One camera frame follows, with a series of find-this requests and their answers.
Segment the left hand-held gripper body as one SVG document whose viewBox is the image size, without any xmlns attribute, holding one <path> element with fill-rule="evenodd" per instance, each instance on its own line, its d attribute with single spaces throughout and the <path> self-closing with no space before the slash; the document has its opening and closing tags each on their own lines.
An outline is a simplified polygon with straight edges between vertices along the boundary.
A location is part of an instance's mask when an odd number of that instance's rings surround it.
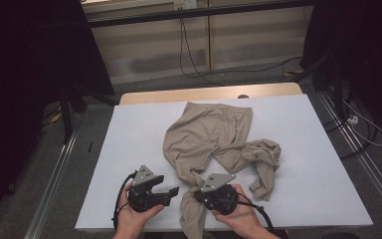
<svg viewBox="0 0 382 239">
<path fill-rule="evenodd" d="M 151 190 L 146 189 L 146 182 L 156 175 L 147 166 L 141 165 L 137 174 L 133 178 L 131 187 L 128 189 L 127 200 L 130 207 L 136 212 L 144 212 L 151 209 L 155 205 L 153 201 L 154 194 Z"/>
</svg>

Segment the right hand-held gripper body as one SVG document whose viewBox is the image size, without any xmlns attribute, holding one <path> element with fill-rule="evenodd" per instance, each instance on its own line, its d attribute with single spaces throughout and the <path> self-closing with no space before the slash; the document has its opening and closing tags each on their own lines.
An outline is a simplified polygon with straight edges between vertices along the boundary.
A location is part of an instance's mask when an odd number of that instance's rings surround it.
<svg viewBox="0 0 382 239">
<path fill-rule="evenodd" d="M 238 192 L 230 184 L 235 178 L 235 174 L 211 173 L 204 185 L 197 190 L 209 194 L 209 202 L 204 206 L 223 215 L 231 214 L 236 209 L 239 198 Z"/>
</svg>

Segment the beige pants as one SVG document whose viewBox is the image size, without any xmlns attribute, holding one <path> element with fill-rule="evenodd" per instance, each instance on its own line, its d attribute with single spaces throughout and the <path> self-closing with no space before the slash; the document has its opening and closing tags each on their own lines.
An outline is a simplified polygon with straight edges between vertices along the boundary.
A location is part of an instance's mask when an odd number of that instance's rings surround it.
<svg viewBox="0 0 382 239">
<path fill-rule="evenodd" d="M 271 197 L 282 149 L 266 138 L 248 141 L 251 123 L 250 108 L 189 103 L 167 130 L 162 146 L 164 157 L 189 186 L 180 203 L 180 223 L 188 239 L 206 239 L 206 208 L 194 193 L 205 183 L 201 173 L 212 158 L 231 174 L 254 165 L 259 178 L 249 189 L 259 200 Z"/>
</svg>

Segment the person's left hand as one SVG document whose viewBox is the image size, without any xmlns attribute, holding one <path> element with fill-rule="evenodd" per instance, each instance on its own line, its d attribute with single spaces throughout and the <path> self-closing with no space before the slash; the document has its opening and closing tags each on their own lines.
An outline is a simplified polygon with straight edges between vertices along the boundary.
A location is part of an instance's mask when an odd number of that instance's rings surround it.
<svg viewBox="0 0 382 239">
<path fill-rule="evenodd" d="M 127 192 L 131 187 L 124 186 L 118 202 L 117 227 L 112 239 L 137 239 L 148 220 L 164 209 L 163 205 L 155 205 L 145 212 L 136 212 L 128 204 Z"/>
</svg>

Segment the person's right hand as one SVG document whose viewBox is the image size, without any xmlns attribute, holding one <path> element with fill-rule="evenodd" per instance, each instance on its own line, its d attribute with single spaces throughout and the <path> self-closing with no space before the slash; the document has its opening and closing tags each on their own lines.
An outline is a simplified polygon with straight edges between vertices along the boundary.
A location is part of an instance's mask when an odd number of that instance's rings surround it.
<svg viewBox="0 0 382 239">
<path fill-rule="evenodd" d="M 227 224 L 236 234 L 245 239 L 280 239 L 262 225 L 251 207 L 238 205 L 229 215 L 223 215 L 216 210 L 213 210 L 212 214 L 217 221 Z"/>
</svg>

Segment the black metal stand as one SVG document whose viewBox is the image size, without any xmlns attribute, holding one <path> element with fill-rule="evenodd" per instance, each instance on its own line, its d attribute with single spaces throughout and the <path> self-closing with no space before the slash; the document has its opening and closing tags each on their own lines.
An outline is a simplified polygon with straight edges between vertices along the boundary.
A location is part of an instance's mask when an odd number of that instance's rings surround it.
<svg viewBox="0 0 382 239">
<path fill-rule="evenodd" d="M 96 91 L 83 87 L 79 84 L 67 84 L 63 86 L 61 89 L 60 103 L 65 131 L 64 144 L 67 144 L 71 136 L 74 134 L 70 108 L 73 108 L 76 113 L 83 113 L 88 109 L 83 96 L 90 96 L 109 106 L 117 106 L 119 104 L 119 101 L 99 94 Z"/>
<path fill-rule="evenodd" d="M 316 91 L 326 90 L 330 85 L 333 85 L 334 108 L 337 115 L 343 119 L 345 113 L 342 102 L 342 69 L 335 58 L 335 54 L 331 50 L 326 50 L 315 63 L 303 70 L 291 81 L 299 83 L 308 76 L 311 76 L 313 87 Z"/>
</svg>

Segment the black curtain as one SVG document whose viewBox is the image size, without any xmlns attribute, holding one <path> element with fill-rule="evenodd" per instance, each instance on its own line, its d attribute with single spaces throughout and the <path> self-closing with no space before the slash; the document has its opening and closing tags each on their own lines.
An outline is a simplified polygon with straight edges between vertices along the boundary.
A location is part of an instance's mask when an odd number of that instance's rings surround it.
<svg viewBox="0 0 382 239">
<path fill-rule="evenodd" d="M 0 0 L 0 200 L 31 151 L 46 105 L 113 88 L 84 0 Z"/>
<path fill-rule="evenodd" d="M 314 86 L 324 89 L 340 66 L 352 92 L 382 120 L 382 0 L 318 0 L 300 65 L 306 69 L 326 54 Z"/>
</svg>

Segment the black horizontal bar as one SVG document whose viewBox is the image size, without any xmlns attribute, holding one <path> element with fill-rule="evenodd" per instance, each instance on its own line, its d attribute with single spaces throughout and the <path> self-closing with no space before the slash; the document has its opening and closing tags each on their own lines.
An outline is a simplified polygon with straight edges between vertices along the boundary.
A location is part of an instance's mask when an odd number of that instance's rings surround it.
<svg viewBox="0 0 382 239">
<path fill-rule="evenodd" d="M 268 11 L 286 8 L 313 6 L 318 0 L 272 0 L 263 3 L 228 5 L 191 10 L 176 10 L 161 13 L 149 13 L 124 17 L 97 18 L 84 23 L 87 28 L 100 28 L 118 25 L 129 25 L 175 19 L 206 17 L 255 11 Z"/>
</svg>

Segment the aluminium floor rail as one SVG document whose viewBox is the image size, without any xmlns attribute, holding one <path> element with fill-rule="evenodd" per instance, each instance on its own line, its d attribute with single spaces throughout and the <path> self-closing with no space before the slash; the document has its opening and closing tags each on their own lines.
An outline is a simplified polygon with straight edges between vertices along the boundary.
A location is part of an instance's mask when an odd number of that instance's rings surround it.
<svg viewBox="0 0 382 239">
<path fill-rule="evenodd" d="M 78 133 L 75 131 L 63 145 L 56 166 L 51 174 L 51 178 L 49 179 L 44 194 L 29 224 L 24 239 L 40 239 L 53 201 L 57 194 L 61 178 L 64 174 L 67 162 L 70 159 L 70 155 L 75 145 L 77 135 Z"/>
<path fill-rule="evenodd" d="M 328 114 L 331 116 L 333 123 L 336 125 L 338 131 L 346 140 L 351 152 L 350 157 L 355 156 L 363 167 L 364 171 L 369 176 L 373 185 L 382 197 L 382 172 L 373 160 L 373 157 L 367 152 L 369 145 L 382 147 L 382 143 L 375 142 L 373 139 L 363 136 L 357 131 L 353 124 L 347 122 L 346 119 L 341 119 L 334 108 L 334 101 L 329 94 L 319 93 L 317 95 L 320 101 L 325 106 Z M 365 117 L 361 110 L 356 110 L 351 104 L 342 101 L 345 107 L 354 113 L 355 116 L 361 117 L 368 125 L 372 125 L 376 130 L 382 134 L 382 128 L 375 122 Z"/>
</svg>

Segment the white wall socket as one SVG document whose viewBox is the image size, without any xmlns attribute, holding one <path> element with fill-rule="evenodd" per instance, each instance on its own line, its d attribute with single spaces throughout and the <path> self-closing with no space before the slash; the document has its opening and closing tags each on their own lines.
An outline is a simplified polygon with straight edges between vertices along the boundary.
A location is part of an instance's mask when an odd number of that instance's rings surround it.
<svg viewBox="0 0 382 239">
<path fill-rule="evenodd" d="M 197 0 L 174 0 L 173 6 L 175 10 L 196 9 Z"/>
</svg>

